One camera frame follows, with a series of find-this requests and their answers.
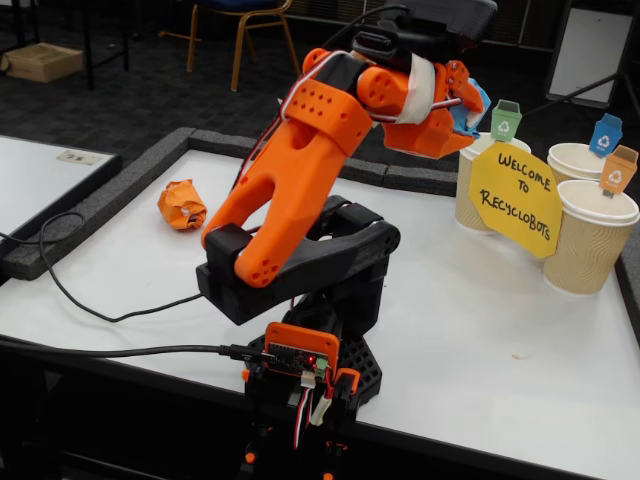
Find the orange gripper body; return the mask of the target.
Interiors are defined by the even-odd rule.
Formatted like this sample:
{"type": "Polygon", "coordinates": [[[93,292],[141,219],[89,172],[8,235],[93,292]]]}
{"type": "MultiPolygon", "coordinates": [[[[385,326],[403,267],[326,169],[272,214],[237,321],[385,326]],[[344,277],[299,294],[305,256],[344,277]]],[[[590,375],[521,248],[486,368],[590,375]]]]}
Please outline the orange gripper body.
{"type": "Polygon", "coordinates": [[[454,129],[447,101],[446,66],[413,61],[408,74],[369,64],[357,80],[358,99],[371,119],[382,125],[384,145],[419,157],[438,159],[454,129]]]}

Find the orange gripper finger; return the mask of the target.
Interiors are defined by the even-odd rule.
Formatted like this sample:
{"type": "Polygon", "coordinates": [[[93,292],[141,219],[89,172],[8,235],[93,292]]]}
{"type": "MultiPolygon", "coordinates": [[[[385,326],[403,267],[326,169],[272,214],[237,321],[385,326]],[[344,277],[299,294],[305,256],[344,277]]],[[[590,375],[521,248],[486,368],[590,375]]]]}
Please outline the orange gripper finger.
{"type": "Polygon", "coordinates": [[[479,137],[480,134],[474,129],[460,131],[453,129],[444,140],[438,158],[442,159],[471,146],[479,137]]]}
{"type": "Polygon", "coordinates": [[[454,97],[462,100],[462,104],[474,113],[484,110],[482,95],[470,82],[470,73],[461,61],[449,61],[446,64],[446,84],[454,97]]]}

